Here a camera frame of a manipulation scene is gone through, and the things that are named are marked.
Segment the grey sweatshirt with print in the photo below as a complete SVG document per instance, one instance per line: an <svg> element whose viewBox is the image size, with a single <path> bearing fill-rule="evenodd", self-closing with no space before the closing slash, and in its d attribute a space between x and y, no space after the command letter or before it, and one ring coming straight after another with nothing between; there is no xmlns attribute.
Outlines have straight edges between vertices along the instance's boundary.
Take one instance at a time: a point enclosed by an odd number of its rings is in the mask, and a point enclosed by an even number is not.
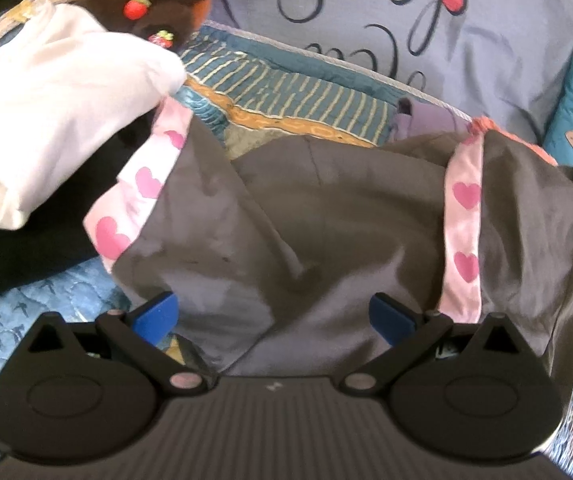
<svg viewBox="0 0 573 480"><path fill-rule="evenodd" d="M382 148L282 136L229 158L175 100L85 229L135 304L179 301L210 370L342 376L387 348L370 298L507 314L573 389L573 169L496 131Z"/></svg>

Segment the black garment pile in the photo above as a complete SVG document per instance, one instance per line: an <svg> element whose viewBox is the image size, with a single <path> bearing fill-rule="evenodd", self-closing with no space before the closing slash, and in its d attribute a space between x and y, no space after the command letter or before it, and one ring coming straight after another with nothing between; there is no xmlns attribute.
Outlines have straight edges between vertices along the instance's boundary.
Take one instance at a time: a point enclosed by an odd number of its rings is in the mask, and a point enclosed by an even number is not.
<svg viewBox="0 0 573 480"><path fill-rule="evenodd" d="M96 255L82 220L149 138L153 117L146 113L112 136L29 215L21 229L0 230L0 294L51 278Z"/></svg>

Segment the folded purple garment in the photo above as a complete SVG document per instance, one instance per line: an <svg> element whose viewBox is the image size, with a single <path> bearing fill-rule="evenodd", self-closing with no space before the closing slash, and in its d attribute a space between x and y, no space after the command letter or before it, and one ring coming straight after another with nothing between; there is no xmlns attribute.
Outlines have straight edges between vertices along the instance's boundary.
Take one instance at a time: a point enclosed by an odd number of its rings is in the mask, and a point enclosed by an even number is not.
<svg viewBox="0 0 573 480"><path fill-rule="evenodd" d="M460 117L448 107L402 98L397 102L392 118L389 141L432 133L467 133L469 123L469 119Z"/></svg>

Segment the folded pink towel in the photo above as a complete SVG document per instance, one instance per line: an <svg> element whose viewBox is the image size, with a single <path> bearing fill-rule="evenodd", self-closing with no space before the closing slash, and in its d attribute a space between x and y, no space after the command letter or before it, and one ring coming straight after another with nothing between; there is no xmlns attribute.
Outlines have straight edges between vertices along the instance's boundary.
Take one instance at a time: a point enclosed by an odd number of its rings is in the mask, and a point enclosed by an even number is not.
<svg viewBox="0 0 573 480"><path fill-rule="evenodd" d="M486 116L474 117L469 123L468 131L471 134L484 134L487 133L487 131L496 131L498 133L501 133L509 140L517 142L518 144L521 144L526 148L529 148L538 157L547 162L547 164L555 167L558 166L558 162L556 161L556 159L551 155L549 155L541 146L534 143L526 142L519 136L516 136L513 133L503 130L503 128L500 128L499 125L497 125L491 118L488 118Z"/></svg>

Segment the white cloth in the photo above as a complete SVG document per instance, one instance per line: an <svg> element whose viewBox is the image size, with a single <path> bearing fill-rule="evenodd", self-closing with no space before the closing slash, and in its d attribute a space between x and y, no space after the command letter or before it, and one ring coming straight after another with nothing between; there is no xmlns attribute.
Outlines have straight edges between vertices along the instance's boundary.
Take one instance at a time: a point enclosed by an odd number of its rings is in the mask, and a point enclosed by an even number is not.
<svg viewBox="0 0 573 480"><path fill-rule="evenodd" d="M116 132L175 93L180 57L44 1L0 47L0 229L18 230Z"/></svg>

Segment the blue floral quilt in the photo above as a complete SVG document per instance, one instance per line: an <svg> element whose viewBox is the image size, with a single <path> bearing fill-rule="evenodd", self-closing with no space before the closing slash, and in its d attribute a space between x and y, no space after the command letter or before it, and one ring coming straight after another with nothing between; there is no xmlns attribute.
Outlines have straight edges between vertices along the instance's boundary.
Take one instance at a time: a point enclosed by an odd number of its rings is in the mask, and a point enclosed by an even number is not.
<svg viewBox="0 0 573 480"><path fill-rule="evenodd" d="M85 226L140 307L38 318L0 479L560 479L573 174L472 119L229 159L174 100Z"/></svg>

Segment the grey-blue duvet with lettering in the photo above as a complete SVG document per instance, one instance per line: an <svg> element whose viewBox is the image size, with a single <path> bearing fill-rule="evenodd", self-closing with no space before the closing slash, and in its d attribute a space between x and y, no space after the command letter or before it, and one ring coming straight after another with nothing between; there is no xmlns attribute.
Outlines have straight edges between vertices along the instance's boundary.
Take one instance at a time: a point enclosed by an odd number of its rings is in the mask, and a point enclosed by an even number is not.
<svg viewBox="0 0 573 480"><path fill-rule="evenodd" d="M573 52L573 0L214 0L214 21L333 56L539 140Z"/></svg>

